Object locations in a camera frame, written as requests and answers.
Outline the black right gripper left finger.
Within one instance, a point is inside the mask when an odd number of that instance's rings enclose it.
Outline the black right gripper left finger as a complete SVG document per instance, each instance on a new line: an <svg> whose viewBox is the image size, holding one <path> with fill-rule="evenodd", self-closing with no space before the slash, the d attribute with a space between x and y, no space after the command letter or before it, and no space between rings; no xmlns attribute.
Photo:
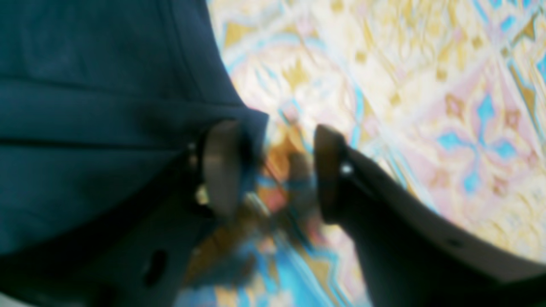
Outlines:
<svg viewBox="0 0 546 307"><path fill-rule="evenodd" d="M241 201L242 123L212 125L123 204L1 257L1 293L34 307L170 307L191 253Z"/></svg>

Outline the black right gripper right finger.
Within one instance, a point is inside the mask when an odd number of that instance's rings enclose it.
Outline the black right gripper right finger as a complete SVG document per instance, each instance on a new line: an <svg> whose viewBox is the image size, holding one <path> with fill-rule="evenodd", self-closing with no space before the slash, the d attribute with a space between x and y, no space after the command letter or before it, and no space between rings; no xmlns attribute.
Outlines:
<svg viewBox="0 0 546 307"><path fill-rule="evenodd" d="M353 240L375 307L543 307L545 266L438 216L343 135L318 125L320 212Z"/></svg>

